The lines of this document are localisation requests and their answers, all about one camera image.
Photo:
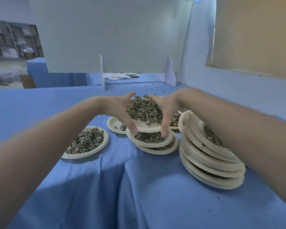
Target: hand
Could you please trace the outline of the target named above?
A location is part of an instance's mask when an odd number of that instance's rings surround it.
[[[163,119],[161,124],[161,135],[168,135],[168,128],[172,121],[172,116],[181,109],[178,100],[178,91],[170,94],[168,97],[160,97],[154,95],[148,95],[153,101],[155,101],[163,112]]]
[[[134,121],[126,112],[126,106],[135,92],[130,92],[125,96],[104,96],[100,97],[100,115],[108,115],[118,118],[118,120],[129,128],[132,133],[137,134],[138,129]]]

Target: floor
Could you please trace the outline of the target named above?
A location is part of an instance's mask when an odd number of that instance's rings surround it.
[[[22,83],[19,74],[27,74],[27,61],[25,59],[10,59],[0,57],[0,80],[7,86],[0,85],[0,89],[21,89]]]

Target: white wall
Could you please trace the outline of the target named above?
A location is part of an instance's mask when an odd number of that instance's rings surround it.
[[[205,66],[216,0],[193,3],[178,81],[286,120],[286,80]]]
[[[36,24],[29,0],[0,0],[0,21]]]

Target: forearm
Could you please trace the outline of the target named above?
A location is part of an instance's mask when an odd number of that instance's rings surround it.
[[[9,224],[98,111],[97,97],[87,99],[0,146],[0,228]]]
[[[286,202],[286,122],[195,88],[178,96]]]

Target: white partition board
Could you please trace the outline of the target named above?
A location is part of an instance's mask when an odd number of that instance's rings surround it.
[[[191,0],[31,0],[49,72],[179,72]]]
[[[217,0],[212,64],[286,79],[286,0]]]

